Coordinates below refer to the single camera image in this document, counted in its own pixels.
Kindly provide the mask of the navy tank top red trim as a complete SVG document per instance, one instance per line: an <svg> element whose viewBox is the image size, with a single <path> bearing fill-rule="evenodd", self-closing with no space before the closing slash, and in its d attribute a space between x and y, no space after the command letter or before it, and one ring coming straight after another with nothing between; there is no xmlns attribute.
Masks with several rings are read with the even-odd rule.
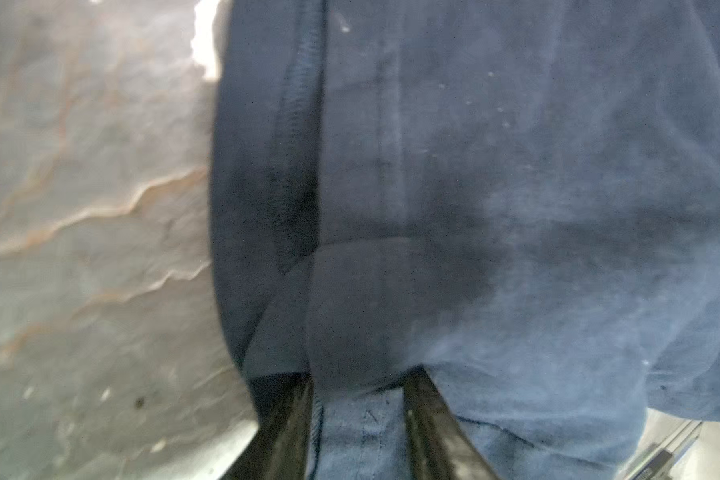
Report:
<svg viewBox="0 0 720 480"><path fill-rule="evenodd" d="M410 479L424 369L503 479L720 422L720 1L237 1L214 287L304 479Z"/></svg>

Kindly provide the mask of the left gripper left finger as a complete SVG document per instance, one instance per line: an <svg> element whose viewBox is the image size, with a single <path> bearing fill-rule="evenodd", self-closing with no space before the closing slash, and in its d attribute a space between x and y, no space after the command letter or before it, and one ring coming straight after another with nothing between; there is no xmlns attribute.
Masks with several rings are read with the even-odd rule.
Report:
<svg viewBox="0 0 720 480"><path fill-rule="evenodd" d="M308 465L313 385L296 376L223 480L304 479Z"/></svg>

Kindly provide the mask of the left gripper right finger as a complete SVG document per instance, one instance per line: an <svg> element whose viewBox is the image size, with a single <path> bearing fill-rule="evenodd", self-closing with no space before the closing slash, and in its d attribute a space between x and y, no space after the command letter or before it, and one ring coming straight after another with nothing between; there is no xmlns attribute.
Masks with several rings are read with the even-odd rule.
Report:
<svg viewBox="0 0 720 480"><path fill-rule="evenodd" d="M415 479L499 479L462 431L424 369L406 375L403 392L409 460Z"/></svg>

